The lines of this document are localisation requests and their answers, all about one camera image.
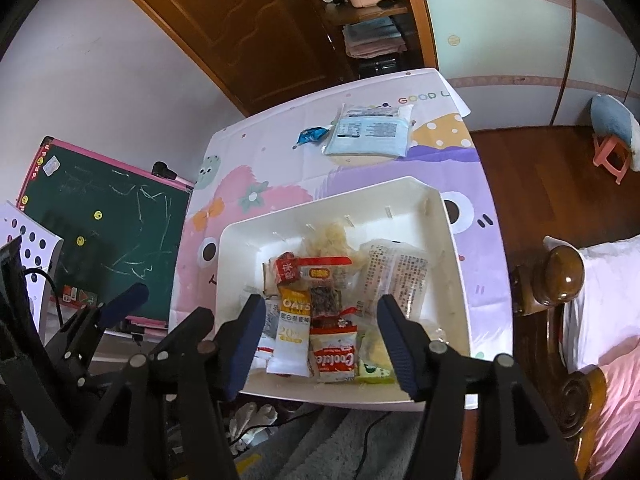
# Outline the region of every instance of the wooden shelf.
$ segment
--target wooden shelf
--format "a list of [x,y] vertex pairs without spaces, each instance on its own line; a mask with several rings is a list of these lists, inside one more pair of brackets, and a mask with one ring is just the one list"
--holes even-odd
[[328,4],[324,11],[328,21],[334,25],[353,25],[354,23],[366,22],[382,16],[405,14],[409,12],[409,4],[406,0],[398,0],[393,7],[388,9],[381,9],[378,6],[356,8],[350,4],[341,6]]

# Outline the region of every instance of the chalkboard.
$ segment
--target chalkboard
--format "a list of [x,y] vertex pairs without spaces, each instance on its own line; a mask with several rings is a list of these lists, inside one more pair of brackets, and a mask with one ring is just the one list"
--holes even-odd
[[142,282],[149,301],[132,314],[167,321],[190,196],[186,186],[46,139],[18,207],[64,240],[54,282],[65,301],[107,302]]

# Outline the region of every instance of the gray blanket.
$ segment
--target gray blanket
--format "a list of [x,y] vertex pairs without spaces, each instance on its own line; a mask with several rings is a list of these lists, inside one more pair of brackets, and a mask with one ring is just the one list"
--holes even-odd
[[[299,413],[313,410],[303,406]],[[282,426],[243,453],[242,480],[351,479],[364,446],[364,433],[385,412],[323,408],[318,414]],[[377,423],[367,441],[367,458],[358,480],[404,478],[421,413],[391,413]],[[462,480],[460,467],[455,480]]]

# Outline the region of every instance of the pink plastic stool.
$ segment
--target pink plastic stool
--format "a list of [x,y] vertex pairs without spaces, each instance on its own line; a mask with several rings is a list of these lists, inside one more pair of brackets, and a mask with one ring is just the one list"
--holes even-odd
[[[593,156],[594,166],[604,166],[610,174],[616,177],[616,184],[620,184],[626,170],[631,165],[631,153],[626,144],[614,135],[606,137],[602,143],[598,143],[598,137],[593,134],[593,147],[596,154]],[[609,155],[615,153],[622,160],[622,167],[616,168],[609,162]]]

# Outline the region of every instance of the cartoon tablecloth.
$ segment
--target cartoon tablecloth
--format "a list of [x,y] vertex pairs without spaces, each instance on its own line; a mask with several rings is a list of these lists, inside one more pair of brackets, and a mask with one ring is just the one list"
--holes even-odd
[[[300,131],[331,123],[343,103],[414,104],[407,156],[328,157],[314,144],[294,146]],[[215,312],[218,242],[227,225],[410,175],[445,200],[468,300],[471,355],[511,353],[506,260],[489,185],[462,120],[468,113],[439,72],[422,69],[316,92],[213,135],[182,233],[170,329],[197,306]]]

